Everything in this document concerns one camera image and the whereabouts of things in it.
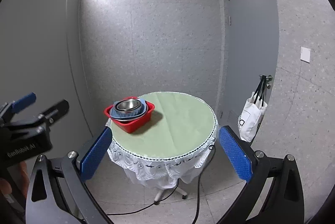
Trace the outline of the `person's left hand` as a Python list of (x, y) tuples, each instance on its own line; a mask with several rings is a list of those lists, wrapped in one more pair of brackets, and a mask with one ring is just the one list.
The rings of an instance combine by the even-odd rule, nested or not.
[(30, 184), (26, 161), (15, 165), (12, 174), (9, 174), (9, 178), (13, 182), (9, 182), (1, 177), (1, 193), (3, 195), (12, 194), (15, 186), (21, 191), (23, 197), (26, 199)]

